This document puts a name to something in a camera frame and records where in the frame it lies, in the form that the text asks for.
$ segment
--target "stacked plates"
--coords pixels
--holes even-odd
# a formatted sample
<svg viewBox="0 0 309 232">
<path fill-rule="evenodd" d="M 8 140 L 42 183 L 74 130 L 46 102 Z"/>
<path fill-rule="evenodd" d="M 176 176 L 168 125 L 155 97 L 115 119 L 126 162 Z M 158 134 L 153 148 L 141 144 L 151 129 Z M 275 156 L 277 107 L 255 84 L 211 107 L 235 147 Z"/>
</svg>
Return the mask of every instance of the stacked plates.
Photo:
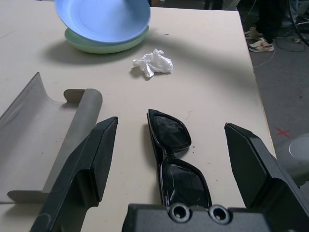
<svg viewBox="0 0 309 232">
<path fill-rule="evenodd" d="M 138 45 L 148 32 L 147 0 L 56 0 L 68 27 L 67 41 L 91 53 L 120 52 Z"/>
</svg>

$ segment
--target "white tissue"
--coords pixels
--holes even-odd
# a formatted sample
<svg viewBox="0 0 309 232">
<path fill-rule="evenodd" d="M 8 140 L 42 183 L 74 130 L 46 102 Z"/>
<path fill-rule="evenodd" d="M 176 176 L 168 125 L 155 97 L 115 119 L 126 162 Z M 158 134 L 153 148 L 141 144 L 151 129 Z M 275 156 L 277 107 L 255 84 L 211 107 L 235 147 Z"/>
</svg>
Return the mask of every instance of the white tissue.
<svg viewBox="0 0 309 232">
<path fill-rule="evenodd" d="M 152 77 L 155 72 L 168 73 L 173 70 L 173 64 L 170 59 L 162 56 L 163 54 L 163 51 L 155 49 L 141 59 L 134 59 L 133 66 L 139 67 L 148 78 Z"/>
</svg>

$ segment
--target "white tabletop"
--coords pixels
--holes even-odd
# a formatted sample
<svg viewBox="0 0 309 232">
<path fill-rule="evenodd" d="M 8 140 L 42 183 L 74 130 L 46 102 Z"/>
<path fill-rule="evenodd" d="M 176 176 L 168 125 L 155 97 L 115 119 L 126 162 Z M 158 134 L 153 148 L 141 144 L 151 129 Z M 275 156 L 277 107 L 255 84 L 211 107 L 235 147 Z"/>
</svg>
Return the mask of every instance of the white tabletop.
<svg viewBox="0 0 309 232">
<path fill-rule="evenodd" d="M 98 120 L 119 117 L 103 201 L 87 212 L 83 232 L 121 231 L 129 203 L 160 203 L 149 108 L 187 126 L 192 145 L 183 159 L 202 171 L 212 202 L 244 206 L 225 123 L 251 130 L 274 150 L 238 12 L 152 8 L 146 40 L 113 55 L 86 54 L 67 44 L 52 2 L 0 0 L 0 22 L 0 115 L 40 72 L 54 100 L 64 101 L 68 88 L 96 88 L 103 95 Z M 131 69 L 132 60 L 155 48 L 174 70 L 146 80 Z M 29 231 L 39 209 L 0 205 L 0 231 Z"/>
</svg>

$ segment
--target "black sunglasses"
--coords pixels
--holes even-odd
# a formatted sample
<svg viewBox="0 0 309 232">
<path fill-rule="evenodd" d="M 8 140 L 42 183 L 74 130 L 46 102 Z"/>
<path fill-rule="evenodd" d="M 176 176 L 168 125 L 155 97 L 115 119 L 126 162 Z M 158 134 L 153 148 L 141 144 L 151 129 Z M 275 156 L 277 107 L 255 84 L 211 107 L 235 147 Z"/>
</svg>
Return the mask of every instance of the black sunglasses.
<svg viewBox="0 0 309 232">
<path fill-rule="evenodd" d="M 162 203 L 166 206 L 183 203 L 188 207 L 210 207 L 211 197 L 201 171 L 174 156 L 174 153 L 191 145 L 185 125 L 157 110 L 148 110 L 147 119 L 157 161 Z"/>
</svg>

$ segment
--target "cable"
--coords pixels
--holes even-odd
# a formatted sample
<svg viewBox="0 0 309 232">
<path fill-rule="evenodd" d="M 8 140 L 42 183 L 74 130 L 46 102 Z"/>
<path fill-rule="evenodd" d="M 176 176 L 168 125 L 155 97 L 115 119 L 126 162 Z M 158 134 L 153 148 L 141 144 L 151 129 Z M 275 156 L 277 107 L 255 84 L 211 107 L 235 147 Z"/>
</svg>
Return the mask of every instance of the cable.
<svg viewBox="0 0 309 232">
<path fill-rule="evenodd" d="M 293 51 L 293 50 L 289 50 L 289 49 L 286 49 L 282 46 L 279 45 L 279 40 L 278 38 L 275 40 L 275 43 L 277 45 L 278 48 L 282 49 L 283 51 L 287 51 L 287 52 L 297 52 L 297 53 L 301 53 L 301 52 L 304 52 L 306 50 L 306 45 L 303 44 L 303 49 L 300 50 L 300 51 Z"/>
<path fill-rule="evenodd" d="M 299 36 L 299 38 L 305 43 L 305 45 L 307 45 L 309 47 L 309 43 L 307 42 L 307 40 L 305 40 L 305 38 L 302 36 L 302 34 L 300 33 L 300 31 L 298 30 L 294 20 L 293 20 L 293 15 L 292 15 L 292 10 L 291 10 L 291 1 L 290 0 L 286 0 L 287 4 L 288 4 L 288 9 L 289 9 L 289 14 L 290 14 L 290 18 L 291 18 L 291 22 L 293 24 L 294 30 L 296 32 L 296 34 Z"/>
<path fill-rule="evenodd" d="M 264 64 L 266 64 L 266 63 L 268 63 L 268 62 L 270 62 L 270 60 L 273 59 L 273 57 L 275 56 L 275 52 L 276 52 L 276 49 L 275 49 L 275 47 L 274 47 L 274 52 L 272 53 L 272 56 L 271 56 L 267 61 L 265 61 L 264 63 L 262 63 L 262 64 L 260 64 L 260 65 L 257 65 L 257 66 L 253 66 L 253 68 L 261 67 L 262 65 L 264 65 Z"/>
</svg>

